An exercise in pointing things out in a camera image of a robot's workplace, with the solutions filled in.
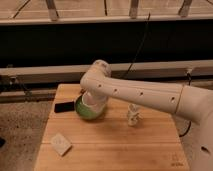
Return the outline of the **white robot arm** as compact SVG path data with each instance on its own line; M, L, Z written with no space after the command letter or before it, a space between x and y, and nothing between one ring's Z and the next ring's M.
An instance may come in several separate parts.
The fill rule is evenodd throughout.
M85 93L79 114L100 115L109 97L153 108L188 119L200 126L191 171L213 171L213 90L194 86L111 77L110 65L96 60L80 81Z

